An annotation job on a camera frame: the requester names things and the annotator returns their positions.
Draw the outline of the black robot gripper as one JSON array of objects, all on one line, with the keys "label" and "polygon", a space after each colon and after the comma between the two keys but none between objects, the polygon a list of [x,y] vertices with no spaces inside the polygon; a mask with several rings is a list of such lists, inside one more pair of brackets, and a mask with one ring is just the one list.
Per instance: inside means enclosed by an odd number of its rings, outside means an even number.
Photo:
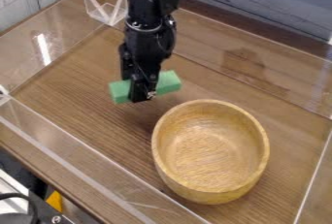
[{"label": "black robot gripper", "polygon": [[124,41],[119,46],[120,75],[130,79],[128,99],[132,103],[148,101],[156,95],[160,64],[172,53],[176,40],[176,21],[160,18],[151,27],[125,18]]}]

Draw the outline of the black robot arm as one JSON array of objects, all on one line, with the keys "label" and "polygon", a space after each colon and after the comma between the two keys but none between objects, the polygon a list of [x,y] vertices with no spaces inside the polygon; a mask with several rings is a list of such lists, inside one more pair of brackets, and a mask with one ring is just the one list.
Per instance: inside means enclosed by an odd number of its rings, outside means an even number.
[{"label": "black robot arm", "polygon": [[156,92],[162,62],[176,41],[172,12],[179,0],[127,0],[124,40],[119,46],[121,79],[130,81],[128,99],[150,100]]}]

